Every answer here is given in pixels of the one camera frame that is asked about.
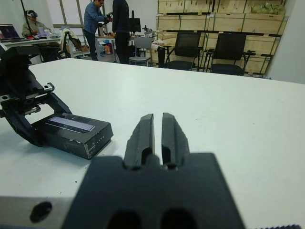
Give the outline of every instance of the laptop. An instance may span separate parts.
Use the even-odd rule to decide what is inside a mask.
[[[20,42],[28,39],[19,37],[12,24],[0,24],[0,41],[1,42]]]

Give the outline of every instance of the black box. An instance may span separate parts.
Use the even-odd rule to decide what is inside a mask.
[[[32,124],[47,145],[91,159],[113,136],[111,124],[73,114],[53,114]]]

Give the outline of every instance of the vr headset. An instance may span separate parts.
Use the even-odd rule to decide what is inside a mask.
[[[33,10],[28,10],[27,11],[27,16],[30,16],[30,17],[33,17],[33,18],[38,17],[37,13],[34,12]]]

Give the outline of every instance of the laptop screen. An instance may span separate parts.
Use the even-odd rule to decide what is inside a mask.
[[[12,24],[0,25],[1,40],[20,38]]]

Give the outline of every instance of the jeans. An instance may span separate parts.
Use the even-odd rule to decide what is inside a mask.
[[[90,55],[93,61],[99,61],[96,56],[96,47],[95,47],[95,34],[89,33],[88,31],[84,30],[85,37],[89,44],[90,48]]]
[[[115,46],[120,63],[129,64],[129,33],[117,32],[115,35]]]

